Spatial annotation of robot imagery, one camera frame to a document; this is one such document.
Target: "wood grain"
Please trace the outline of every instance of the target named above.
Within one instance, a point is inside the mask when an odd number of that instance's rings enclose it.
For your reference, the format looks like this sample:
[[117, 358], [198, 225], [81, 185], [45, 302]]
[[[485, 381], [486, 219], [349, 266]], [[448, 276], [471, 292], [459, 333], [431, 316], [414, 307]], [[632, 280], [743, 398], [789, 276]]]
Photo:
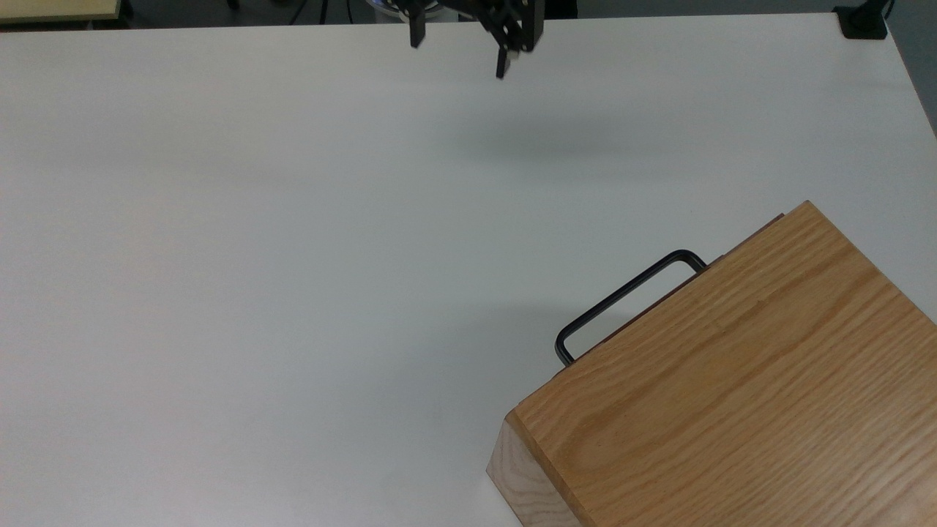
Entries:
[[810, 203], [509, 420], [586, 525], [937, 525], [937, 327]]
[[120, 0], [2, 0], [0, 22], [115, 19]]
[[582, 527], [507, 421], [487, 472], [523, 525]]

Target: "black device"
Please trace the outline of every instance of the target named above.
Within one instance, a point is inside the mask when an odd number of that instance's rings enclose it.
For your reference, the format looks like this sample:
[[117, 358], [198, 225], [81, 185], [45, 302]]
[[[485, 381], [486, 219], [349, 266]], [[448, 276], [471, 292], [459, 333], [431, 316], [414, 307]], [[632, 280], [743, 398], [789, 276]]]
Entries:
[[[883, 16], [882, 10], [888, 6]], [[833, 12], [840, 17], [840, 29], [846, 38], [884, 40], [888, 35], [885, 19], [891, 14], [895, 0], [868, 0], [858, 8], [836, 7]]]
[[[533, 51], [543, 33], [544, 0], [436, 0], [482, 24], [498, 43], [499, 79], [521, 52]], [[426, 36], [426, 6], [433, 0], [394, 0], [409, 23], [410, 46], [416, 48]]]

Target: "drawer handle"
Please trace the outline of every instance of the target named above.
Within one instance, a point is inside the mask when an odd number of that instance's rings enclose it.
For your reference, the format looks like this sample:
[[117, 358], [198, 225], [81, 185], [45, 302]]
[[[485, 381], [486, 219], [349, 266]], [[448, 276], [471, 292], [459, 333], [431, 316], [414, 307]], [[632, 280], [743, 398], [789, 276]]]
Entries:
[[609, 294], [602, 302], [599, 302], [592, 309], [586, 311], [576, 320], [570, 322], [566, 327], [560, 330], [559, 335], [557, 335], [556, 348], [557, 356], [559, 357], [559, 360], [563, 361], [563, 366], [569, 366], [575, 362], [575, 359], [572, 355], [570, 355], [569, 350], [566, 349], [566, 339], [568, 339], [570, 335], [575, 333], [582, 326], [588, 324], [589, 321], [599, 316], [606, 309], [614, 306], [618, 300], [624, 298], [625, 295], [637, 289], [639, 285], [648, 281], [651, 277], [660, 273], [665, 267], [673, 264], [674, 262], [683, 262], [686, 265], [689, 265], [696, 273], [700, 273], [703, 271], [703, 269], [706, 269], [706, 263], [703, 262], [699, 256], [696, 256], [694, 252], [684, 248], [675, 250], [674, 252], [671, 252], [667, 256], [664, 256], [658, 260], [651, 267], [648, 267], [643, 273], [634, 277], [631, 281], [618, 288], [618, 290], [614, 293]]

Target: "robotic arm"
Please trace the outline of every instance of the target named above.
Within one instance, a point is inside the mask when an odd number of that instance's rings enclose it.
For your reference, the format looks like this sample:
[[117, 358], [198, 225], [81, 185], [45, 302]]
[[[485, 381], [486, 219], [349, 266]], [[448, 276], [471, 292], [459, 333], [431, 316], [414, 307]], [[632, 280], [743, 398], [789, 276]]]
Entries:
[[[482, 23], [498, 43], [498, 78], [521, 52], [530, 53], [543, 33], [543, 0], [437, 0], [441, 5]], [[425, 9], [432, 0], [395, 0], [409, 22], [410, 46], [426, 36]]]

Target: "white table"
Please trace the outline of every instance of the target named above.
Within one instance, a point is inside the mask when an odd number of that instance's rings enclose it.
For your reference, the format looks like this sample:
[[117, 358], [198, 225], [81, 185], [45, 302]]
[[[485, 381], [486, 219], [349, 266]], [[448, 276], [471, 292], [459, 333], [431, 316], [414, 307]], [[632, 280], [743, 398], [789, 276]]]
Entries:
[[937, 318], [890, 38], [564, 21], [495, 58], [476, 24], [0, 35], [0, 524], [515, 525], [483, 469], [556, 332], [806, 199]]

